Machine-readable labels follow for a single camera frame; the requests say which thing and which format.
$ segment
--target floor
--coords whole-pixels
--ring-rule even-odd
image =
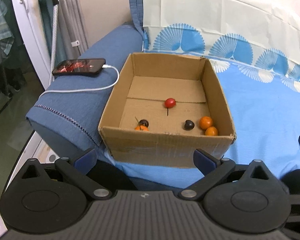
[[[41,142],[39,145],[36,146],[35,150],[29,152],[29,148],[24,151],[25,153],[25,159],[21,158],[21,160],[25,161],[27,158],[37,158],[41,163],[53,163],[56,159],[59,158],[57,154],[47,145],[47,143],[41,139]],[[19,166],[16,166],[15,169],[18,172],[18,169],[20,169]]]
[[[24,74],[27,85],[15,92],[7,108],[0,114],[0,196],[15,161],[33,132],[25,115],[43,89],[34,72]],[[0,94],[0,109],[8,98]]]

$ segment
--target orange tomato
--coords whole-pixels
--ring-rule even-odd
[[[144,125],[138,125],[135,128],[136,131],[149,131],[148,127],[144,126]]]
[[[204,116],[199,120],[199,125],[201,129],[206,130],[213,125],[213,120],[211,117]]]
[[[207,130],[204,134],[208,135],[208,136],[218,136],[218,130],[214,126],[211,126],[211,127],[207,128]]]

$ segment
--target blue cushion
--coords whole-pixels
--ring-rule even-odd
[[[143,0],[129,0],[133,24],[143,36]]]
[[[80,58],[105,58],[120,71],[130,53],[140,52],[142,36],[132,25],[122,25],[91,46]],[[61,76],[48,89],[97,88],[116,80],[113,69],[103,69],[97,77]],[[74,156],[78,150],[105,146],[98,124],[112,89],[85,93],[48,93],[27,113],[33,128],[59,156]]]

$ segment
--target smartphone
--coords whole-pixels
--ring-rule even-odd
[[[70,59],[62,61],[52,71],[54,76],[68,76],[68,75],[97,75],[102,66],[106,63],[104,58],[89,58],[89,59]]]

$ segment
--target cardboard box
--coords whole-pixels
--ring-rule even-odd
[[[169,109],[164,101],[174,98]],[[205,136],[202,116],[211,116],[219,136]],[[149,131],[135,131],[146,119]],[[183,129],[185,120],[195,123]],[[120,162],[189,168],[193,152],[221,158],[234,142],[233,120],[219,80],[205,58],[171,54],[129,55],[102,114],[99,133]]]

